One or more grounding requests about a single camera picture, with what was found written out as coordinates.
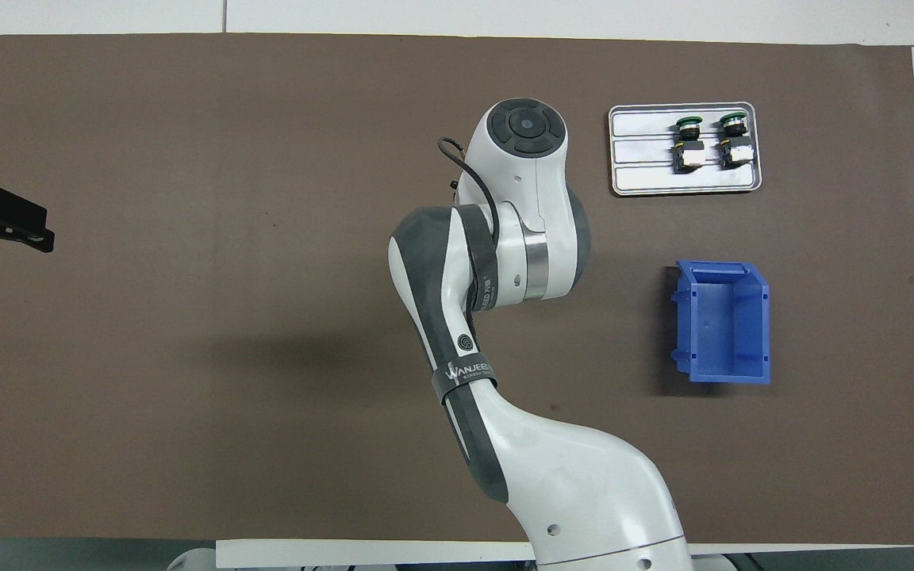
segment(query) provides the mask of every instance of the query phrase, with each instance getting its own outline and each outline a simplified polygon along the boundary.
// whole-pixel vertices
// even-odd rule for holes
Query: brand logo
[[[489,302],[493,300],[493,281],[492,279],[485,279],[485,288],[486,292],[482,295],[482,307],[489,307]]]
[[[450,379],[454,384],[457,384],[458,375],[460,375],[460,373],[457,372],[457,368],[454,366],[453,361],[447,362],[447,379]]]
[[[447,379],[455,385],[460,384],[462,378],[467,378],[474,373],[492,373],[493,368],[487,362],[476,362],[473,365],[454,366],[453,361],[447,362]]]

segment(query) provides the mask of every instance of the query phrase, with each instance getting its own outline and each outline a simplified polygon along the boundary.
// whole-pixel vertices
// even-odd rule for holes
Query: green cap
[[[703,122],[703,117],[698,117],[696,115],[690,115],[689,117],[683,117],[675,122],[676,127],[682,127],[685,125],[700,125]]]
[[[722,115],[721,119],[719,121],[721,121],[722,123],[727,123],[733,119],[746,119],[746,118],[747,118],[746,112],[737,111],[735,113],[729,113],[728,115]]]

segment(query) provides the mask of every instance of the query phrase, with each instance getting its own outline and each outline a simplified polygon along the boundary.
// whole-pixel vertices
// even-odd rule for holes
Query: robot end effector
[[[447,153],[464,169],[456,204],[496,210],[486,215],[497,234],[497,306],[565,296],[584,271],[591,234],[566,185],[568,144],[555,109],[515,98],[482,116],[463,160]]]

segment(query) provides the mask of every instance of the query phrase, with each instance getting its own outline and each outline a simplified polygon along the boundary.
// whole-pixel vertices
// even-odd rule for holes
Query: white edge
[[[220,33],[224,0],[0,0],[0,35]]]
[[[700,25],[680,25],[681,13]],[[914,44],[914,2],[228,0],[228,31]]]
[[[692,555],[906,548],[865,543],[690,543]],[[366,539],[224,539],[217,542],[217,568],[311,565],[410,565],[531,561],[528,542],[385,542]]]

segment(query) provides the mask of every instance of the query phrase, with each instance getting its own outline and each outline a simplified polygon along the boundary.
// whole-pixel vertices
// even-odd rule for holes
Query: black cable
[[[750,553],[744,553],[743,555],[747,556],[747,559],[750,560],[752,564],[754,564],[754,567],[757,568],[757,571],[764,571],[764,566],[759,564],[759,561],[754,559],[754,555]]]
[[[478,283],[472,279],[471,288],[467,292],[467,303],[464,304],[464,319],[467,321],[467,328],[471,331],[471,338],[474,339],[474,344],[477,346],[478,333],[474,331],[474,319],[471,317],[475,299],[478,299]]]
[[[449,151],[443,144],[450,144],[460,152],[461,156],[454,155],[454,153]],[[496,209],[496,200],[493,199],[493,193],[489,191],[486,181],[483,181],[482,177],[479,177],[478,173],[475,173],[474,169],[472,169],[468,163],[464,162],[464,147],[461,146],[459,142],[454,141],[450,137],[440,137],[436,141],[436,146],[440,148],[440,152],[442,152],[443,155],[446,155],[447,159],[453,160],[454,163],[457,163],[458,167],[461,167],[461,170],[468,173],[468,176],[471,176],[471,180],[478,185],[478,188],[482,189],[482,194],[486,195],[486,202],[489,202],[489,210],[492,211],[493,214],[493,249],[498,249],[498,247],[500,247],[500,213]]]
[[[729,553],[722,553],[721,556],[725,557],[725,559],[727,559],[729,561],[729,563],[732,563],[732,567],[735,567],[736,571],[743,571],[743,565],[740,565],[739,561],[733,559],[733,557],[735,557],[735,556],[733,556],[732,554],[729,554]]]

